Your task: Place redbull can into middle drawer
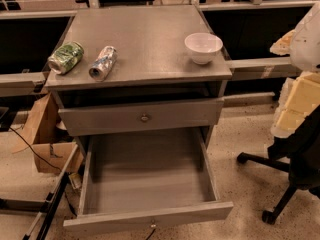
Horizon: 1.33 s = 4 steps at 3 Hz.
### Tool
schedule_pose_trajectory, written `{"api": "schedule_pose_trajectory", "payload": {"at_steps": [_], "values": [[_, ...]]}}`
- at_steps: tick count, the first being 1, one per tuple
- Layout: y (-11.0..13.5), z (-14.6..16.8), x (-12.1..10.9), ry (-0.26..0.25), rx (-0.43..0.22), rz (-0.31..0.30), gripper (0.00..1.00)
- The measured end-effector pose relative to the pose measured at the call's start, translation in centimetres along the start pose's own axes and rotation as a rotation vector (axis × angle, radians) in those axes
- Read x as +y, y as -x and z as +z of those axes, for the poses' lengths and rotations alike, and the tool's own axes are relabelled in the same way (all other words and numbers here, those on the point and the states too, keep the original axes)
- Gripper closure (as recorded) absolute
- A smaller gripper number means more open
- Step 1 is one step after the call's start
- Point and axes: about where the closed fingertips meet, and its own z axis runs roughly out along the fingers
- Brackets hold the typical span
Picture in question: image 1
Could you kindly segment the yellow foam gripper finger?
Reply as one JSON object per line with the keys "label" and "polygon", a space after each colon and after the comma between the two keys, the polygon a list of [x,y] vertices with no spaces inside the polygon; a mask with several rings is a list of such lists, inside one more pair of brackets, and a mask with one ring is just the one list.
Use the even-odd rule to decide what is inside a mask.
{"label": "yellow foam gripper finger", "polygon": [[279,56],[287,55],[290,53],[290,43],[293,35],[295,34],[294,30],[287,32],[280,39],[270,47],[270,52]]}
{"label": "yellow foam gripper finger", "polygon": [[287,78],[274,114],[272,135],[278,138],[289,137],[319,105],[319,73],[303,72],[295,80]]}

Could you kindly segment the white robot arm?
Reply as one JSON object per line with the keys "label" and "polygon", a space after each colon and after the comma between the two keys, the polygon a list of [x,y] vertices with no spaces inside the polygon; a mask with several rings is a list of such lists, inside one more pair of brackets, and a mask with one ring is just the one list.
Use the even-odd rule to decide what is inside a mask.
{"label": "white robot arm", "polygon": [[289,55],[291,64],[302,71],[295,80],[286,79],[271,127],[275,137],[287,138],[320,105],[320,3],[278,39],[270,52]]}

